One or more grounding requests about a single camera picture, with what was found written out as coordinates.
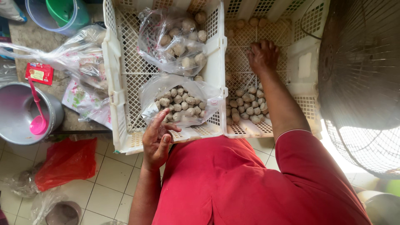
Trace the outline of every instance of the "hand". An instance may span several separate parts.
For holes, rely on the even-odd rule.
[[[159,112],[154,121],[147,127],[143,134],[143,165],[142,168],[149,171],[156,171],[160,169],[162,165],[168,159],[168,147],[170,143],[174,143],[171,133],[168,130],[173,130],[180,132],[182,129],[178,128],[175,124],[162,123],[165,116],[169,113],[169,109],[166,108]],[[161,139],[158,138],[160,132],[163,128],[167,130],[167,133],[162,136]]]
[[[262,76],[265,72],[276,71],[279,48],[274,45],[273,41],[253,42],[250,47],[252,51],[247,51],[247,56],[250,67],[257,76]]]

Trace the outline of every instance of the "fan grill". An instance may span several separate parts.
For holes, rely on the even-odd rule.
[[[322,37],[321,114],[339,152],[400,179],[400,2],[332,0]]]

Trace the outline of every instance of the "blue plastic container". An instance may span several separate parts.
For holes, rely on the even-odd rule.
[[[66,36],[73,36],[77,31],[89,24],[89,16],[86,5],[82,0],[74,1],[74,12],[71,20],[63,27],[59,27],[47,10],[45,0],[25,0],[26,9],[33,21],[46,30],[54,31]]]

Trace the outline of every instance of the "white tiled floor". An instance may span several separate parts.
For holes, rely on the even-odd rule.
[[[248,139],[248,141],[267,168],[279,170],[273,138]],[[0,205],[10,225],[32,224],[28,220],[32,200],[18,197],[7,190],[2,185],[4,178],[44,161],[49,146],[49,143],[41,143],[24,149],[6,144],[0,139],[0,190],[2,191]],[[87,180],[74,180],[62,185],[62,191],[68,195],[68,200],[75,201],[82,208],[80,225],[100,225],[113,219],[128,223],[143,153],[126,156],[117,155],[113,151],[112,143],[99,140],[95,154],[96,175]],[[341,159],[337,159],[335,152],[331,154],[335,160],[342,163],[339,163],[341,167],[347,165]],[[160,168],[161,176],[164,169],[165,165]],[[362,173],[362,170],[348,171],[346,176],[353,184],[368,189],[373,189],[378,180],[370,174]]]

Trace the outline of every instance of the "shirt sleeve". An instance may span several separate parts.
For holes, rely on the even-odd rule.
[[[365,214],[346,176],[312,133],[305,130],[283,133],[276,141],[275,151],[280,171],[296,186],[326,192]]]

